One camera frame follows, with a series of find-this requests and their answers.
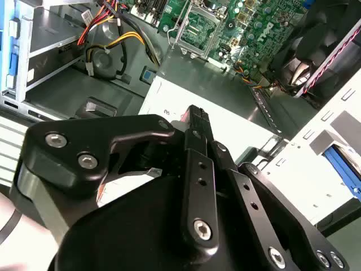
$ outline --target mounting hole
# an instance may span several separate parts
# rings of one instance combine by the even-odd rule
[[[201,169],[206,169],[207,168],[207,166],[205,164],[203,164],[202,162],[199,162],[198,165],[199,165],[199,167]]]
[[[198,183],[199,183],[201,186],[206,186],[206,185],[207,185],[207,182],[204,181],[202,178],[198,178]]]
[[[258,210],[258,206],[254,202],[251,202],[250,205],[252,206],[253,209]]]

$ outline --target sticker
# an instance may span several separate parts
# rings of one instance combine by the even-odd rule
[[[86,24],[86,26],[88,27],[91,23],[91,21],[93,20],[93,15],[91,14],[90,10],[86,10],[81,14],[81,17],[84,20],[84,23]]]
[[[27,82],[30,82],[34,79],[34,72],[35,70],[34,69],[31,69],[30,71],[28,71],[28,80]]]

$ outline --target blue plastic tab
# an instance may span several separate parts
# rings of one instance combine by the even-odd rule
[[[11,54],[9,75],[15,76],[17,74],[17,60],[18,60],[18,58],[19,58],[18,55]]]
[[[309,10],[314,2],[315,2],[315,0],[305,0],[303,3],[303,6]]]
[[[344,184],[349,188],[351,193],[361,201],[361,180],[343,160],[343,158],[334,150],[334,147],[330,147],[325,151],[324,156],[332,164],[333,168],[341,176]]]

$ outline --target gray metal panel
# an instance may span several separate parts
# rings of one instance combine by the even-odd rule
[[[357,119],[344,111],[331,123],[331,126],[361,155],[361,123]]]
[[[250,90],[238,77],[201,59],[190,59],[177,47],[169,50],[157,75],[271,130]]]
[[[83,29],[43,8],[34,11],[29,57],[75,41]]]
[[[22,2],[32,6],[60,6],[80,3],[94,3],[94,0],[22,0]]]
[[[118,116],[136,115],[144,100],[111,82],[94,79],[73,68],[58,73],[27,92],[31,104],[67,118],[74,117],[88,97],[117,107]]]

